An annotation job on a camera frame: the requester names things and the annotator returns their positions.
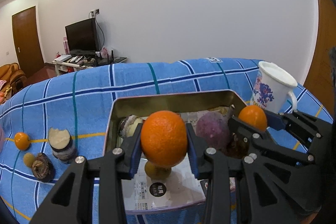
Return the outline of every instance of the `black circular sticker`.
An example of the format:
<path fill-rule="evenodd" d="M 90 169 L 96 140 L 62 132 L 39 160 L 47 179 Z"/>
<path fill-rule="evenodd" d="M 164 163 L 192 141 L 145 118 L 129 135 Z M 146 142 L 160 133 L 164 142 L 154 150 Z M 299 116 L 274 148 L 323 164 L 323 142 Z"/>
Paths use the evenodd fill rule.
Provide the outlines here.
<path fill-rule="evenodd" d="M 163 196 L 166 193 L 166 191 L 167 191 L 166 186 L 161 182 L 154 182 L 149 187 L 149 192 L 155 197 Z"/>

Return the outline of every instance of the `small orange fruit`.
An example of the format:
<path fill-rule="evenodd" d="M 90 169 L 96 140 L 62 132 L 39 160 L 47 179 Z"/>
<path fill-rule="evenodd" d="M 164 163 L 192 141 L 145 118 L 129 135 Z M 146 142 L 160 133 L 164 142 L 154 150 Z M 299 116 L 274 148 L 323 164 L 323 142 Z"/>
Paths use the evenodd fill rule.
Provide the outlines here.
<path fill-rule="evenodd" d="M 256 105 L 244 107 L 243 110 L 239 113 L 238 118 L 263 132 L 267 129 L 266 114 L 260 107 Z"/>
<path fill-rule="evenodd" d="M 29 137 L 26 133 L 18 132 L 14 136 L 14 142 L 19 150 L 26 150 L 30 145 Z"/>
<path fill-rule="evenodd" d="M 167 110 L 154 112 L 145 120 L 140 139 L 147 159 L 163 168 L 179 164 L 188 148 L 184 121 Z"/>

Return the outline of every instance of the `mug rim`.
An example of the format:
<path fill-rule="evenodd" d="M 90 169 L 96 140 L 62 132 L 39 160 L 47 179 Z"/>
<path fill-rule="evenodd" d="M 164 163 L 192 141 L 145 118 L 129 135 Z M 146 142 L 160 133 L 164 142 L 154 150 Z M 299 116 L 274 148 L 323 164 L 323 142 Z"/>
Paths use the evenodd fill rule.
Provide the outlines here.
<path fill-rule="evenodd" d="M 291 85 L 290 83 L 284 82 L 283 80 L 281 80 L 281 79 L 275 77 L 274 75 L 271 75 L 270 73 L 268 73 L 268 72 L 265 70 L 265 68 L 264 68 L 264 65 L 265 65 L 265 64 L 271 64 L 271 65 L 274 66 L 274 68 L 276 68 L 276 69 L 278 69 L 278 70 L 281 70 L 282 72 L 284 72 L 285 74 L 287 74 L 289 77 L 291 77 L 291 78 L 295 81 L 296 85 Z M 296 88 L 296 87 L 297 87 L 297 84 L 298 84 L 298 83 L 297 83 L 297 81 L 295 80 L 295 78 L 294 78 L 290 73 L 288 73 L 286 70 L 280 68 L 280 67 L 279 67 L 278 65 L 276 65 L 275 63 L 272 63 L 272 62 L 266 62 L 266 61 L 259 61 L 259 63 L 258 63 L 258 67 L 259 67 L 259 69 L 261 69 L 264 73 L 266 73 L 269 77 L 271 77 L 271 78 L 273 78 L 274 80 L 280 82 L 281 84 L 286 85 L 286 86 L 289 86 L 289 87 L 291 87 L 291 88 Z"/>

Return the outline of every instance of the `brown leather couch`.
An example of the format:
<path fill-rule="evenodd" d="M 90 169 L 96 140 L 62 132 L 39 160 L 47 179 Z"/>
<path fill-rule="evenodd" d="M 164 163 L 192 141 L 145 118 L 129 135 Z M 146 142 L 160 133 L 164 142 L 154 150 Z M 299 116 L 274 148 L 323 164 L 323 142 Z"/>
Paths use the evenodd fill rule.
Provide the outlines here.
<path fill-rule="evenodd" d="M 13 94 L 24 87 L 24 81 L 27 79 L 25 73 L 20 70 L 18 63 L 7 64 L 0 67 L 0 80 L 6 80 L 6 83 L 0 90 L 5 92 L 7 88 L 13 87 Z"/>

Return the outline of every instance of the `blue plaid tablecloth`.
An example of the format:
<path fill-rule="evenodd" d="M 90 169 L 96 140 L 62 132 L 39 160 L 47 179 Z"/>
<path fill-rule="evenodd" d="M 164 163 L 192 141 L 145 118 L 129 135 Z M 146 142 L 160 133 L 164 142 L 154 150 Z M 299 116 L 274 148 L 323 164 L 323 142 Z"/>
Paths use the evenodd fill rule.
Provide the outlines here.
<path fill-rule="evenodd" d="M 0 154 L 0 195 L 17 220 L 26 224 L 53 184 L 68 167 L 52 156 L 46 142 L 49 128 L 68 129 L 77 136 L 78 151 L 88 159 L 102 156 L 105 131 L 112 102 L 120 97 L 206 90 L 235 90 L 249 101 L 257 76 L 259 60 L 221 58 L 181 60 L 168 63 L 115 64 L 55 77 L 24 88 L 0 106 L 0 126 L 6 141 Z M 294 90 L 298 109 L 332 122 L 321 103 L 303 86 Z M 287 101 L 282 112 L 290 112 Z M 13 137 L 28 133 L 34 140 L 29 149 L 19 152 Z M 285 131 L 271 131 L 273 138 L 289 148 L 305 148 Z M 56 169 L 50 183 L 35 179 L 23 163 L 26 152 L 46 153 Z M 94 188 L 93 223 L 98 223 L 98 184 Z M 129 215 L 128 223 L 199 223 L 204 205 L 153 215 Z M 235 211 L 231 222 L 236 222 Z"/>

